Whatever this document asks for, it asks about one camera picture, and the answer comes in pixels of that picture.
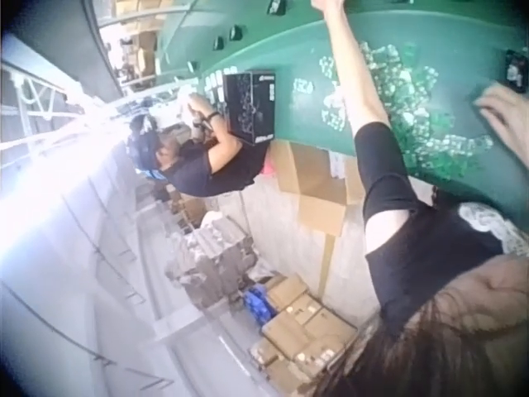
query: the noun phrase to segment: black switch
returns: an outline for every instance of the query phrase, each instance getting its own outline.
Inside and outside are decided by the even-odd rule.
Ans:
[[[213,50],[220,51],[224,49],[224,39],[222,37],[217,37],[213,43]]]
[[[505,54],[505,82],[517,93],[526,93],[529,86],[529,59],[519,52]]]
[[[269,15],[283,16],[287,11],[287,0],[271,0],[268,5]]]
[[[238,25],[234,25],[230,29],[230,41],[239,41],[242,39],[242,28]]]

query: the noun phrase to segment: dark hair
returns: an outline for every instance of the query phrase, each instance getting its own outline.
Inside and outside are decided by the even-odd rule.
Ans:
[[[161,147],[156,120],[145,113],[134,116],[129,124],[131,134],[127,152],[139,170],[157,170],[160,167],[156,151]]]
[[[472,332],[444,323],[433,299],[419,313],[417,324],[405,329],[397,341],[378,316],[364,325],[315,391],[315,396],[345,395],[496,397],[502,393],[484,345]]]

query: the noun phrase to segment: cardboard box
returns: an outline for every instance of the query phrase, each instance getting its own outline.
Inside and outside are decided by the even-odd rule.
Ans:
[[[330,364],[336,362],[345,348],[344,343],[337,337],[320,337],[301,350],[294,362],[303,373],[314,379]]]
[[[306,291],[307,286],[301,278],[298,275],[292,275],[268,291],[266,300],[280,312]]]
[[[275,287],[279,283],[282,283],[285,279],[286,277],[284,275],[274,275],[270,280],[264,283],[264,287],[267,291],[270,291],[273,287]]]
[[[271,155],[279,189],[299,194],[299,222],[311,229],[340,236],[347,206],[360,204],[365,197],[356,158],[346,157],[346,178],[334,179],[328,151],[273,141]]]
[[[206,204],[201,198],[183,198],[181,201],[182,211],[192,224],[200,224],[206,215]]]
[[[272,318],[262,332],[290,360],[312,341],[303,326],[286,312]]]
[[[276,360],[266,370],[266,375],[273,387],[282,395],[295,393],[302,385],[310,379],[296,365],[288,360]]]
[[[250,145],[274,139],[275,73],[250,71],[222,78],[230,133]]]
[[[262,338],[250,349],[250,355],[259,364],[267,367],[281,355],[280,351],[266,338]]]
[[[321,309],[304,326],[305,331],[313,338],[326,336],[338,338],[344,345],[350,343],[356,336],[356,329],[346,323],[328,309]]]
[[[309,294],[303,294],[287,306],[284,311],[290,314],[298,323],[304,325],[308,320],[314,317],[321,308],[322,306]]]

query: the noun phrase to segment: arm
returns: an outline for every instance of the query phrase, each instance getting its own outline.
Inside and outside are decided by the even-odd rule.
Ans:
[[[353,136],[370,122],[389,126],[388,116],[343,7],[326,7],[324,17]]]
[[[407,178],[397,141],[389,130],[388,116],[371,73],[349,27],[343,0],[312,0],[312,5],[323,11],[355,138],[360,178],[367,192],[364,214],[369,253],[401,229],[417,203],[417,196]]]
[[[194,111],[200,112],[208,117],[215,112],[213,106],[203,97],[196,94],[191,96],[189,105]],[[212,174],[221,170],[241,150],[241,142],[228,132],[226,121],[220,115],[213,117],[210,121],[212,131],[218,143],[207,151],[207,158],[212,169]]]

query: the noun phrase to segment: brown cardboard box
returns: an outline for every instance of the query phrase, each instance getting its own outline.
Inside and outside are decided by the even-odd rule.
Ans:
[[[284,311],[294,317],[298,323],[304,325],[308,320],[314,317],[321,308],[322,306],[309,294],[303,294],[287,306]]]
[[[165,190],[167,190],[167,193],[169,193],[169,196],[174,202],[182,199],[182,195],[172,184],[165,185]]]
[[[328,309],[322,309],[317,312],[304,327],[305,331],[314,339],[333,336],[337,337],[342,343],[347,344],[356,336],[354,327],[331,313]]]
[[[338,337],[320,337],[301,350],[294,362],[301,371],[314,379],[331,363],[336,362],[345,348]]]
[[[300,195],[299,222],[340,236],[347,205],[362,203],[365,196],[356,159],[346,158],[343,180],[331,177],[327,151],[277,140],[270,150],[279,189]]]
[[[276,360],[266,370],[270,383],[283,395],[291,395],[301,385],[310,381],[296,365],[288,360]]]
[[[193,224],[200,224],[207,212],[204,201],[201,198],[193,197],[183,198],[180,203],[182,204],[186,218]]]
[[[266,338],[262,338],[250,349],[250,355],[260,366],[267,367],[278,359],[280,351]]]
[[[292,275],[268,291],[266,300],[280,312],[305,291],[307,291],[307,286],[301,278],[298,275]]]
[[[284,275],[274,275],[270,280],[264,283],[264,287],[267,291],[270,291],[273,287],[275,287],[279,283],[282,283],[285,279],[286,277]]]
[[[272,318],[262,332],[290,360],[312,340],[303,326],[286,312]]]

